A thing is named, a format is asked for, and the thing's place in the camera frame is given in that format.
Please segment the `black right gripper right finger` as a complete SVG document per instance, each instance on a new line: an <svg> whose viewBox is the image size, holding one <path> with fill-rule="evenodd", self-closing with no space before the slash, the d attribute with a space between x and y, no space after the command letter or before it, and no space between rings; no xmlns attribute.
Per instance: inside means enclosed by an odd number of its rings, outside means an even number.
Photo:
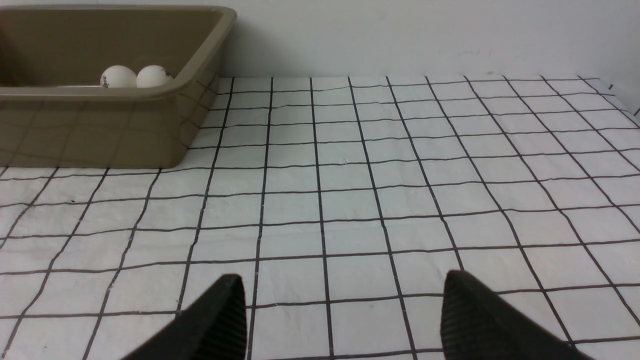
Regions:
<svg viewBox="0 0 640 360"><path fill-rule="evenodd" d="M589 360L467 271L448 271L439 326L446 360Z"/></svg>

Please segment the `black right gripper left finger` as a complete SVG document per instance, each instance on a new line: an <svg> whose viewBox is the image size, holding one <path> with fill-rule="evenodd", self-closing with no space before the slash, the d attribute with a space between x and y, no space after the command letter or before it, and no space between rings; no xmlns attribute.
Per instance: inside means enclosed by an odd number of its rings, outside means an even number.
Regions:
<svg viewBox="0 0 640 360"><path fill-rule="evenodd" d="M244 360L248 342L245 289L224 274L176 319L126 360Z"/></svg>

